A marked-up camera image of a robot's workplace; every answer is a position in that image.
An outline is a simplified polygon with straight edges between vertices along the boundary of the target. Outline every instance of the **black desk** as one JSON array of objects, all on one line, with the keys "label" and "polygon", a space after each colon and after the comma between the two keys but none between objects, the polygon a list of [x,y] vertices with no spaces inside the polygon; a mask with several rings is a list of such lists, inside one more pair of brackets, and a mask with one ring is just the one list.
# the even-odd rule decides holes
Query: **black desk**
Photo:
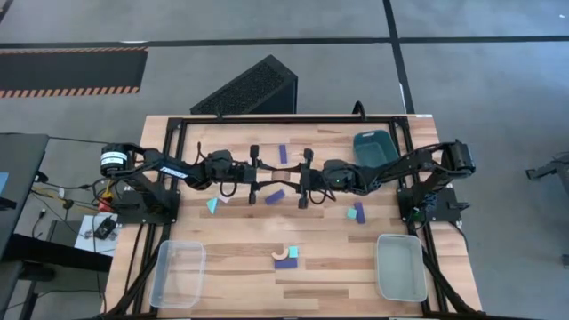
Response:
[{"label": "black desk", "polygon": [[15,209],[0,211],[0,256],[18,224],[48,140],[45,134],[0,134],[0,172],[8,173],[0,196],[16,203]]},{"label": "black desk", "polygon": [[103,272],[110,269],[112,258],[106,255],[13,233],[48,140],[44,134],[0,133],[0,172],[8,173],[0,197],[7,199],[6,203],[15,203],[13,208],[0,211],[0,319],[18,279],[50,280],[44,264]]}]

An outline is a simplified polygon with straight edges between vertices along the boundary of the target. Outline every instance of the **transparent plastic bin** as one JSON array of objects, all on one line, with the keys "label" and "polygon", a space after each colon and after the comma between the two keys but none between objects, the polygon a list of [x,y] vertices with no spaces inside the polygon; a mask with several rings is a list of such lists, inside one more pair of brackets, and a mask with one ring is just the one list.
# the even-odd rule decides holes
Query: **transparent plastic bin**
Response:
[{"label": "transparent plastic bin", "polygon": [[157,308],[192,308],[204,285],[205,248],[198,242],[164,241],[160,244],[150,305]]},{"label": "transparent plastic bin", "polygon": [[422,302],[427,299],[421,240],[416,236],[381,235],[375,261],[378,287],[388,300]]}]

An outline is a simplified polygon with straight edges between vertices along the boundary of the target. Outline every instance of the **black mesh object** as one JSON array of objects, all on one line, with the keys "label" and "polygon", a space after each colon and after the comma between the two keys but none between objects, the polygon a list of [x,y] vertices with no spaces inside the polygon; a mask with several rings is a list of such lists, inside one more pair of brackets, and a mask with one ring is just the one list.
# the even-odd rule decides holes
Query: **black mesh object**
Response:
[{"label": "black mesh object", "polygon": [[193,108],[192,115],[295,114],[298,77],[269,55]]}]

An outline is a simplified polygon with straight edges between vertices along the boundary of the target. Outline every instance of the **purple block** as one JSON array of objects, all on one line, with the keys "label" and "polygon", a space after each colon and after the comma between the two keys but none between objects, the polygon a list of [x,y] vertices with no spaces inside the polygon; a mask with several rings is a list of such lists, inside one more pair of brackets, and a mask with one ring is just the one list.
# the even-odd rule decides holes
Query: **purple block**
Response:
[{"label": "purple block", "polygon": [[365,223],[365,215],[364,215],[364,205],[362,203],[355,203],[354,208],[356,208],[357,215],[356,220],[359,224]]},{"label": "purple block", "polygon": [[296,258],[286,258],[284,260],[275,260],[275,268],[298,268],[299,262]]},{"label": "purple block", "polygon": [[280,189],[274,194],[267,196],[267,198],[265,199],[265,204],[267,205],[275,204],[284,197],[285,197],[285,192],[282,189]]},{"label": "purple block", "polygon": [[286,145],[279,145],[278,152],[281,154],[281,164],[286,164]]}]

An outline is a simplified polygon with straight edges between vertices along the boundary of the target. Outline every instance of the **wooden tabletop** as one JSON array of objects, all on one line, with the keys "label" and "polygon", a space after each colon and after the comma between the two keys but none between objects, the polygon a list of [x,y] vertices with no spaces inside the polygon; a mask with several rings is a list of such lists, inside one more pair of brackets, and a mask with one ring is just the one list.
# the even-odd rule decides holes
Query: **wooden tabletop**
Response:
[{"label": "wooden tabletop", "polygon": [[[162,149],[168,117],[147,117],[140,141],[143,147]],[[414,147],[438,142],[432,117],[409,116],[409,123]],[[354,163],[354,135],[373,130],[389,131],[386,124],[192,124],[188,127],[183,160],[194,162],[196,144],[201,141],[204,154],[228,149],[234,159],[242,161],[249,160],[249,146],[259,144],[260,159],[266,164],[279,164],[278,145],[285,144],[289,164],[303,162],[303,149],[312,148],[312,167],[322,169],[327,159]],[[400,148],[405,150],[403,134],[400,132],[398,137]],[[259,181],[270,179],[268,172],[258,174]],[[291,181],[297,179],[298,175],[291,177]],[[226,192],[230,187],[224,186]],[[277,205],[265,205],[264,199],[281,188],[287,197]],[[419,303],[385,300],[376,290],[374,253],[378,236],[405,234],[396,188],[393,181],[369,196],[335,193],[337,202],[309,204],[308,209],[300,210],[298,195],[286,186],[264,188],[253,206],[247,203],[248,186],[241,186],[228,204],[220,202],[211,215],[205,203],[219,194],[219,185],[198,192],[180,184],[182,200],[171,239],[204,244],[204,289],[192,309],[160,308],[159,316],[421,315]],[[364,225],[346,218],[355,201],[364,204]],[[461,235],[446,222],[431,223],[431,227],[441,271],[472,308],[480,309]],[[138,226],[128,226],[118,237],[106,291],[110,307],[123,295],[137,231]],[[146,228],[140,238],[132,279],[138,274],[145,232]],[[299,267],[275,270],[271,253],[280,253],[289,245],[299,247]],[[426,273],[430,304],[436,310],[432,281],[427,270]],[[153,277],[147,283],[143,310],[149,308]]]}]

